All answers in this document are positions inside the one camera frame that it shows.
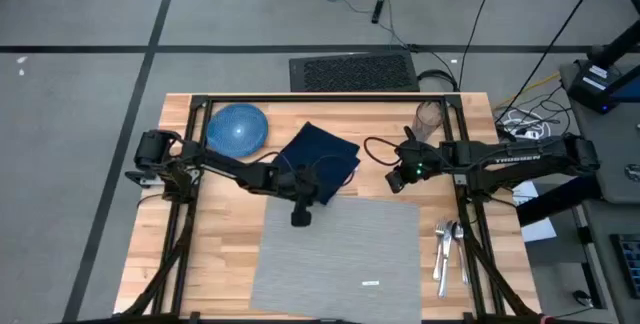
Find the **knife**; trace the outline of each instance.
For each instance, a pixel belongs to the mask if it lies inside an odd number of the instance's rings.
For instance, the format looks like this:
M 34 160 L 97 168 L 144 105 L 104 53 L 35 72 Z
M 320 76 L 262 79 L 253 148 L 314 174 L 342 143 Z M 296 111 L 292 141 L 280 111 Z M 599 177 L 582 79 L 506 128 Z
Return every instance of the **knife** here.
M 448 221 L 442 238 L 442 277 L 438 285 L 438 298 L 447 296 L 447 269 L 449 269 L 449 253 L 451 252 L 451 240 L 453 239 L 453 222 Z

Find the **gray cloth mat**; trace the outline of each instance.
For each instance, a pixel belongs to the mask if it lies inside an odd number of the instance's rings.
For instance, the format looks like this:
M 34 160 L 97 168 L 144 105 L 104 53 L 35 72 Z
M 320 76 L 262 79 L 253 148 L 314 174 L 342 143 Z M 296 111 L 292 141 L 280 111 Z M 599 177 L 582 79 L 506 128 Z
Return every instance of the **gray cloth mat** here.
M 416 205 L 334 197 L 290 224 L 293 203 L 269 198 L 253 309 L 367 324 L 421 320 Z

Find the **wooden table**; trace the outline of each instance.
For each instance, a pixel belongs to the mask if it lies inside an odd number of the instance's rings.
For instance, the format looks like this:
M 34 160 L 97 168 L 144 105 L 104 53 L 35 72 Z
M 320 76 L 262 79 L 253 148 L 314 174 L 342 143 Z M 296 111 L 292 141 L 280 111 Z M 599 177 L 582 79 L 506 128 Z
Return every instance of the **wooden table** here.
M 496 143 L 497 136 L 486 94 L 463 93 L 460 96 L 470 139 Z M 191 97 L 191 94 L 168 94 L 159 128 L 184 135 Z M 269 137 L 263 149 L 246 159 L 252 160 L 266 152 L 280 150 L 307 121 L 361 147 L 367 136 L 379 136 L 400 143 L 405 138 L 402 128 L 404 125 L 411 125 L 417 104 L 418 102 L 255 103 L 267 116 Z M 216 104 L 214 112 L 223 106 L 224 104 Z M 454 125 L 453 130 L 454 137 L 458 138 L 457 126 Z M 195 130 L 195 140 L 198 139 L 199 132 L 198 129 Z M 437 145 L 441 140 L 444 140 L 442 128 L 429 138 L 429 143 Z M 393 161 L 396 158 L 389 147 L 372 143 L 370 148 L 382 160 Z M 438 283 L 431 278 L 435 261 L 435 222 L 443 217 L 457 217 L 451 176 L 434 177 L 407 186 L 399 194 L 392 194 L 384 179 L 389 167 L 375 163 L 363 149 L 359 151 L 358 157 L 361 163 L 353 181 L 337 195 L 408 202 L 420 206 L 423 319 L 460 319 L 463 312 L 473 311 L 470 289 L 461 281 L 457 252 L 452 251 L 454 257 L 450 261 L 446 299 L 437 298 Z M 159 190 L 160 188 L 144 190 L 142 196 L 158 193 Z M 511 201 L 506 191 L 497 192 L 495 196 Z M 283 313 L 249 308 L 265 206 L 266 197 L 248 194 L 226 178 L 205 174 L 198 199 L 181 316 L 199 311 L 203 318 L 293 318 Z M 487 203 L 485 210 L 498 269 L 524 302 L 539 312 L 540 306 L 515 210 L 497 202 Z M 131 305 L 157 270 L 168 213 L 169 204 L 159 197 L 150 198 L 140 206 L 115 312 Z M 474 217 L 475 213 L 471 212 L 471 220 Z M 168 297 L 173 290 L 173 275 L 175 273 L 170 275 L 167 284 L 165 311 L 169 307 Z M 483 289 L 487 310 L 491 312 L 491 296 L 486 282 L 483 283 Z

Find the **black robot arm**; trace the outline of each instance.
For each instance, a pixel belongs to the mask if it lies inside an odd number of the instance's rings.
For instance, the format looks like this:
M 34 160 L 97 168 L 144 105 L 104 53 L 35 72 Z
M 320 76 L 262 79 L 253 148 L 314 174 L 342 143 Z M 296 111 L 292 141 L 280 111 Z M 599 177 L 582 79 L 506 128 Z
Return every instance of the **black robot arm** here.
M 405 132 L 408 139 L 395 149 L 400 163 L 385 176 L 394 193 L 440 174 L 464 176 L 468 194 L 474 195 L 548 174 L 585 175 L 599 168 L 593 143 L 572 134 L 507 144 L 445 141 L 434 148 L 417 141 L 408 127 Z M 508 166 L 486 169 L 492 164 Z
M 171 147 L 182 144 L 179 155 L 171 155 Z M 189 203 L 195 198 L 194 185 L 202 169 L 234 180 L 238 186 L 252 194 L 270 195 L 294 201 L 291 224 L 308 226 L 311 213 L 307 207 L 313 204 L 318 193 L 318 183 L 313 168 L 301 166 L 282 173 L 272 164 L 243 163 L 201 146 L 195 141 L 182 140 L 172 131 L 150 130 L 140 139 L 134 162 L 141 172 L 127 172 L 126 176 L 144 186 L 145 178 L 159 177 L 165 186 L 163 198 L 179 203 Z

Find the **silverware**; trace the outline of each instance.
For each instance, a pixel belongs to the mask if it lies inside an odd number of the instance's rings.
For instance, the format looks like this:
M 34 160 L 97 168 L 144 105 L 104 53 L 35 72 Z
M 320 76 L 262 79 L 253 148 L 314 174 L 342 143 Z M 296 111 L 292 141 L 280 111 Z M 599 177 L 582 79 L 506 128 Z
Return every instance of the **silverware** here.
M 467 275 L 467 268 L 464 260 L 464 251 L 462 250 L 462 243 L 464 242 L 464 230 L 460 223 L 456 223 L 453 237 L 458 244 L 458 258 L 460 258 L 460 270 L 462 271 L 462 282 L 465 285 L 469 284 L 469 276 Z
M 442 272 L 442 267 L 440 263 L 442 262 L 442 238 L 444 237 L 444 230 L 447 228 L 447 222 L 444 220 L 439 220 L 436 223 L 436 239 L 437 247 L 436 247 L 436 264 L 433 267 L 433 280 L 440 280 L 440 273 Z
M 449 253 L 451 252 L 451 240 L 453 239 L 453 222 L 448 221 L 442 237 L 442 277 L 438 286 L 438 298 L 447 296 L 447 269 L 449 268 Z

